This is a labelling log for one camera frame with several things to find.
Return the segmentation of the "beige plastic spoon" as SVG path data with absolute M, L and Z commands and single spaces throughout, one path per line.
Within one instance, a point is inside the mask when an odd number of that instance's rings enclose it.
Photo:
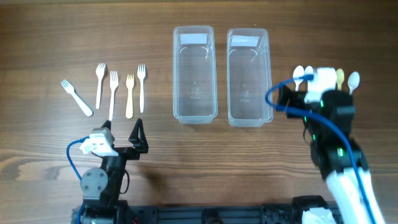
M 344 80 L 345 80 L 344 71 L 341 68 L 337 69 L 336 70 L 336 84 L 337 84 L 336 89 L 337 90 L 341 91 L 342 84 L 343 84 Z

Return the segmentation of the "white spoon wide handle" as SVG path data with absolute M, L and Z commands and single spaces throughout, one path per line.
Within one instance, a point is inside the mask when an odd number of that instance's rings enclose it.
M 307 66 L 304 70 L 304 75 L 306 78 L 313 78 L 313 67 Z

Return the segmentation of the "white spoon thin handle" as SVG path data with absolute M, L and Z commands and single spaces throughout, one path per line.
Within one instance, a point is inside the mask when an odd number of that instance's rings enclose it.
M 294 79 L 294 83 L 295 83 L 295 91 L 299 91 L 299 87 L 300 84 L 303 82 L 302 79 L 300 79 L 300 77 L 305 75 L 305 70 L 304 68 L 299 65 L 295 68 L 294 72 L 293 72 L 293 79 Z

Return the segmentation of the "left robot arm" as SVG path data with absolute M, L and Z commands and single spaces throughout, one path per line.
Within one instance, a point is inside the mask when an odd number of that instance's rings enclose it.
M 148 153 L 149 145 L 144 134 L 143 122 L 138 119 L 128 138 L 130 147 L 115 147 L 111 133 L 111 121 L 92 130 L 80 149 L 85 154 L 95 154 L 102 161 L 99 167 L 86 171 L 80 179 L 83 203 L 72 223 L 139 223 L 139 218 L 129 208 L 127 201 L 120 200 L 127 161 L 137 161 Z

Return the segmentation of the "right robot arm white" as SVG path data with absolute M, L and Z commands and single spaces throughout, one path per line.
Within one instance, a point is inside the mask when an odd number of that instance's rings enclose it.
M 319 168 L 345 223 L 384 223 L 374 195 L 364 152 L 350 138 L 356 113 L 353 96 L 339 90 L 323 92 L 318 101 L 307 103 L 306 92 L 278 88 L 275 106 L 288 118 L 302 118 L 312 135 L 311 158 Z

